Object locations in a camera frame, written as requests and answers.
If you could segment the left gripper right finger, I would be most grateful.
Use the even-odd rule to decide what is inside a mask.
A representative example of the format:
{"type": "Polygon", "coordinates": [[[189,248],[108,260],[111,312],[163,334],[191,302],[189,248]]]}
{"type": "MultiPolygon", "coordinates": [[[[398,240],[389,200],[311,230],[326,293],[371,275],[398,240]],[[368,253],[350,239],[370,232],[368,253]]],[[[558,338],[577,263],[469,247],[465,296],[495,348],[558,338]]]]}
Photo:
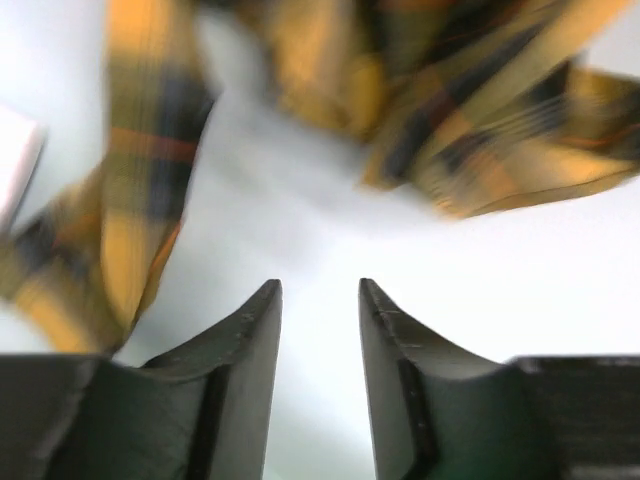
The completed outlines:
{"type": "Polygon", "coordinates": [[[497,363],[404,312],[371,279],[359,320],[380,479],[635,479],[639,360],[497,363]]]}

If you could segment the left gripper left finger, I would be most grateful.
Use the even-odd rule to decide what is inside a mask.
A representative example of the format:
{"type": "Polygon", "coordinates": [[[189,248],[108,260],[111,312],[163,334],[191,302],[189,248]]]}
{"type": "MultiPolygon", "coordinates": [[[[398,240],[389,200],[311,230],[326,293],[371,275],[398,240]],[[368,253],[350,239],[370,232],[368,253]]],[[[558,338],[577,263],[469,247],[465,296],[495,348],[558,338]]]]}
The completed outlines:
{"type": "Polygon", "coordinates": [[[101,355],[3,355],[2,477],[261,478],[281,315],[273,279],[138,368],[101,355]]]}

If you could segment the yellow plaid long sleeve shirt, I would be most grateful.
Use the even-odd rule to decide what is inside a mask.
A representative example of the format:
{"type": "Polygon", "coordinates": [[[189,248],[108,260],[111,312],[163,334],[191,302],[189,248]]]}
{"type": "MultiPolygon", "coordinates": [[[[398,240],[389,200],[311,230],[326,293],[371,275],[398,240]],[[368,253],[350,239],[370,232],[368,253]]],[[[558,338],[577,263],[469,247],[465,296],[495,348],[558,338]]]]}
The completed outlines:
{"type": "MultiPolygon", "coordinates": [[[[369,141],[364,182],[472,217],[639,172],[639,85],[578,62],[622,1],[226,1],[275,98],[369,141]]],[[[1,297],[63,352],[113,354],[153,302],[216,96],[193,1],[113,1],[102,161],[1,241],[1,297]]]]}

